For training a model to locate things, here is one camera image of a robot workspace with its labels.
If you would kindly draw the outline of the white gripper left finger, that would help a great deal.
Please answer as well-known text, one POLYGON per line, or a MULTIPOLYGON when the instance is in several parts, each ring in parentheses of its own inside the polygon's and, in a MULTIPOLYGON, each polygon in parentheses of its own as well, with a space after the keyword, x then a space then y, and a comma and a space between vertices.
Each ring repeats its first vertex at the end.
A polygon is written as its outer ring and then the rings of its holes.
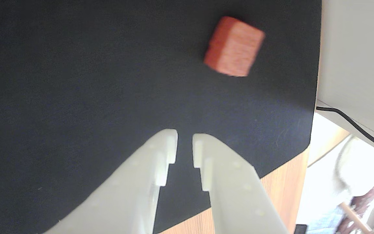
POLYGON ((177 148, 175 129, 157 132, 47 233, 153 233, 160 188, 167 183, 177 148))

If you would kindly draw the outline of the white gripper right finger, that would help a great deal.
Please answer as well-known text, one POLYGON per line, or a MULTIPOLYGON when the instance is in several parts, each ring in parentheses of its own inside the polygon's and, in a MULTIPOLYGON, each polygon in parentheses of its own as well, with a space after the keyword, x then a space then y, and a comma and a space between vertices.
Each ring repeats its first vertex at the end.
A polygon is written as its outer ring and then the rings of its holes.
POLYGON ((209 134, 194 134, 192 146, 216 234, 288 233, 254 166, 209 134))

